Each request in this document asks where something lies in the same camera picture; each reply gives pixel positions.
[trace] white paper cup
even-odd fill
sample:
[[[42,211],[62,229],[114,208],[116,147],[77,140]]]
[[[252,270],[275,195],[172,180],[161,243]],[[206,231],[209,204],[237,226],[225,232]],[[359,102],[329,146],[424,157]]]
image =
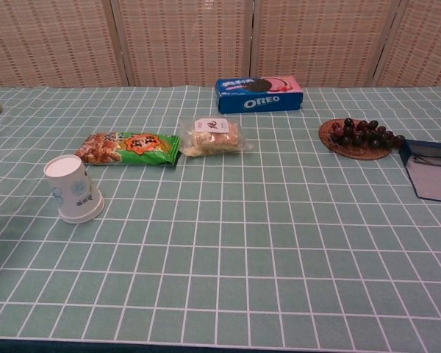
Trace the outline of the white paper cup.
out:
[[[103,210],[104,199],[79,157],[66,154],[54,158],[44,167],[44,174],[64,221],[83,223]]]

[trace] rattan panel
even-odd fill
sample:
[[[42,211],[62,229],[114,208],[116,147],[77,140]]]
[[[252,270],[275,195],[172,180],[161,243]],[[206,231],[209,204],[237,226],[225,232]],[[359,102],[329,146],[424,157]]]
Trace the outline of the rattan panel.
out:
[[[363,86],[391,9],[392,0],[262,0],[252,68],[305,86]]]
[[[137,86],[205,86],[248,75],[251,0],[115,3]]]
[[[441,85],[441,0],[411,0],[379,86]]]
[[[101,0],[0,0],[0,84],[120,86]]]

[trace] snack bag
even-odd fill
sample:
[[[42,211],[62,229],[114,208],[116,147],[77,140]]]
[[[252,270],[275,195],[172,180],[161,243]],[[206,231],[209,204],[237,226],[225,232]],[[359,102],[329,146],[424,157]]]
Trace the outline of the snack bag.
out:
[[[177,160],[179,138],[134,132],[91,135],[75,155],[89,164],[171,164]]]
[[[181,151],[188,157],[207,156],[249,149],[242,138],[240,124],[225,118],[198,118],[182,124]]]

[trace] oreo box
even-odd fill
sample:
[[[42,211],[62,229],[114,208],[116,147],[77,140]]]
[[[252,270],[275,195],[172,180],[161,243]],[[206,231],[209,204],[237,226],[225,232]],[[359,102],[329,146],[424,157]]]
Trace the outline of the oreo box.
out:
[[[293,76],[243,77],[218,79],[215,94],[225,114],[297,110],[303,91]]]

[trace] woven plate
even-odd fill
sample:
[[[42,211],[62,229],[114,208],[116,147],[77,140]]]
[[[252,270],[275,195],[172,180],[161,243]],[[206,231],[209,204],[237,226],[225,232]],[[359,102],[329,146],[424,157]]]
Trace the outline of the woven plate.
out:
[[[323,144],[331,149],[333,152],[341,154],[342,156],[353,158],[355,160],[378,160],[387,156],[392,149],[369,149],[367,143],[363,143],[360,147],[355,146],[340,146],[330,141],[331,125],[333,123],[340,123],[343,126],[345,119],[333,119],[323,123],[318,129],[318,134]]]

